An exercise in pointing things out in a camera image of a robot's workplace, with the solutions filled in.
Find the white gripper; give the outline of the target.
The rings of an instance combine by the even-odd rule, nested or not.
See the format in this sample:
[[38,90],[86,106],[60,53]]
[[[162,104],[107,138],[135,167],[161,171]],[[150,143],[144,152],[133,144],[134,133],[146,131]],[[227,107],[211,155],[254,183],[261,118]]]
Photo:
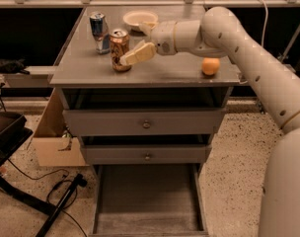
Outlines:
[[151,35],[152,42],[142,40],[134,49],[119,59],[120,63],[125,66],[134,65],[153,58],[156,52],[160,55],[176,54],[175,25],[176,21],[166,21],[159,24],[157,22],[140,23],[139,30],[146,36]]

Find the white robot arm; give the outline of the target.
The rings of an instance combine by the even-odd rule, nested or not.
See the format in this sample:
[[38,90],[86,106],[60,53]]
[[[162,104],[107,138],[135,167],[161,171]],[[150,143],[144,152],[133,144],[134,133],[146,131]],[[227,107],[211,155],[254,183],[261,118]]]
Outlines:
[[300,237],[300,78],[245,31],[229,9],[213,7],[198,21],[146,23],[149,37],[124,54],[133,65],[155,54],[188,52],[202,57],[228,56],[247,79],[284,136],[270,153],[265,170],[259,237]]

